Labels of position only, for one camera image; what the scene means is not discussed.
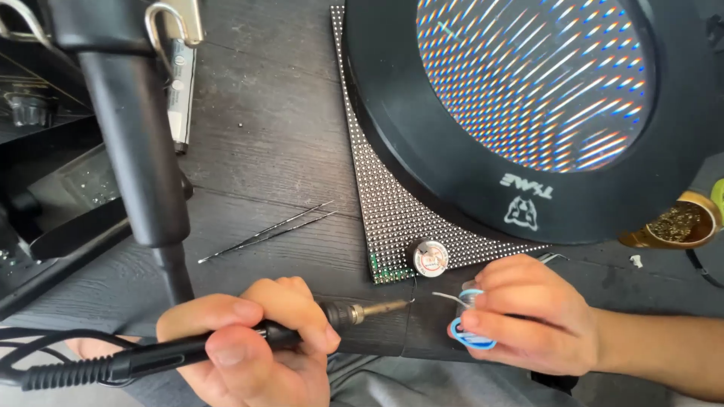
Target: wood grain surface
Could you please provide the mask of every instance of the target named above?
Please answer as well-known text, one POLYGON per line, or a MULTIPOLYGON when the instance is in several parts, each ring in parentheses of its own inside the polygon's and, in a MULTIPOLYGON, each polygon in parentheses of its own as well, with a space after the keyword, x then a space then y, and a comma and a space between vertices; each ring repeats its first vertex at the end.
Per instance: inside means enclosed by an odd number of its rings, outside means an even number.
MULTIPOLYGON (((238 294, 262 277, 299 275, 320 299, 415 298, 409 310, 376 316, 343 335, 342 350, 469 360, 445 334, 455 304, 430 293, 456 294, 482 265, 419 277, 415 287, 413 281, 371 284, 329 1, 201 4, 207 42, 198 50, 190 148, 180 159, 195 185, 185 247, 196 294, 238 294), (196 264, 332 199, 329 210, 338 214, 196 264)), ((724 240, 715 244, 724 249, 724 240)), ((551 250, 571 259, 550 265, 593 306, 724 316, 724 290, 708 285, 683 252, 617 242, 551 250), (633 254, 641 255, 643 269, 628 260, 633 254)), ((149 251, 129 239, 3 324, 153 336, 167 306, 149 251)))

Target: hand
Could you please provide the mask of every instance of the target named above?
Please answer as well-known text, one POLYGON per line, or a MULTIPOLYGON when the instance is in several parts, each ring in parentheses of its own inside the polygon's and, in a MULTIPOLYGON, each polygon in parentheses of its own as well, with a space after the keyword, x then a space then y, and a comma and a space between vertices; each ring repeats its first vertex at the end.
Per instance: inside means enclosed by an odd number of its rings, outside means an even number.
POLYGON ((179 368, 210 406, 328 406, 327 354, 340 336, 299 277, 255 282, 241 298, 213 294, 175 306, 159 319, 164 342, 216 331, 206 341, 210 361, 179 368), (272 352, 250 329, 271 319, 299 331, 295 351, 272 352))
POLYGON ((506 257, 488 264, 475 281, 485 293, 475 309, 463 312, 463 328, 497 344, 487 351, 469 348, 474 358, 554 375, 581 376, 597 365, 594 309, 543 263, 524 254, 506 257))

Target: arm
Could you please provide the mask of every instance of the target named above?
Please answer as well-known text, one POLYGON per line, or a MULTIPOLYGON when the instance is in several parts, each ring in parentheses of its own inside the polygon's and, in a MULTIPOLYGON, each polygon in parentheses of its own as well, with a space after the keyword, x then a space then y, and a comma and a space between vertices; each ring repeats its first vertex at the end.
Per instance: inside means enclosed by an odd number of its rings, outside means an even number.
POLYGON ((639 316, 595 309, 594 370, 659 382, 700 400, 724 401, 724 321, 639 316))
POLYGON ((498 342, 488 351, 468 349, 475 358, 547 374, 627 374, 724 401, 724 320, 595 309, 522 254, 493 261, 475 280, 485 293, 463 312, 463 328, 498 342))

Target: metal clamp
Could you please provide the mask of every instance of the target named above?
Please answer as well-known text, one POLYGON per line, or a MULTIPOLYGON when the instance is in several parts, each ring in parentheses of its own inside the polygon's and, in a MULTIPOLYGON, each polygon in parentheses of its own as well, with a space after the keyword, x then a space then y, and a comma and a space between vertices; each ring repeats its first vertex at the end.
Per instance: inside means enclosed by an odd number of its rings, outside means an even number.
POLYGON ((152 5, 148 6, 148 8, 146 9, 146 31, 148 32, 148 38, 151 40, 151 45, 153 46, 153 49, 156 50, 159 58, 161 58, 161 61, 164 63, 166 71, 169 73, 169 78, 172 79, 174 77, 174 69, 171 66, 171 62, 169 61, 168 57, 166 56, 164 47, 161 45, 159 30, 156 27, 156 15, 160 12, 167 12, 171 14, 171 16, 173 16, 174 20, 176 20, 176 25, 178 26, 181 39, 187 47, 195 48, 196 46, 198 46, 198 44, 200 44, 200 41, 193 41, 190 39, 188 35, 188 29, 186 28, 186 21, 184 21, 183 16, 174 7, 162 1, 153 3, 152 5))
POLYGON ((71 67, 74 67, 76 70, 79 69, 75 62, 69 56, 67 56, 63 51, 55 47, 55 45, 50 42, 50 36, 45 34, 45 31, 43 31, 40 22, 37 18, 35 18, 35 14, 33 14, 33 11, 28 6, 26 6, 25 3, 20 0, 0 0, 0 4, 4 4, 12 8, 22 17, 23 20, 25 20, 25 24, 27 24, 28 28, 30 28, 30 33, 19 33, 17 31, 11 31, 10 29, 8 29, 2 19, 0 19, 0 37, 11 41, 38 42, 42 46, 46 47, 46 49, 52 52, 55 56, 62 59, 63 62, 67 63, 71 67))

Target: small white debris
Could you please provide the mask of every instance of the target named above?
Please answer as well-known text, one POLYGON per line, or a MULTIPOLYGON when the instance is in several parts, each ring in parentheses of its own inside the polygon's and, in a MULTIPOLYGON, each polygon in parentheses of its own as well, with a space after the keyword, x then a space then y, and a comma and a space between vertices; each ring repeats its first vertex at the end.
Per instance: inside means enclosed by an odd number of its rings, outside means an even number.
POLYGON ((644 264, 641 263, 641 256, 638 254, 636 254, 635 256, 629 257, 628 260, 631 261, 631 263, 633 263, 633 265, 636 266, 636 268, 640 269, 644 266, 644 264))

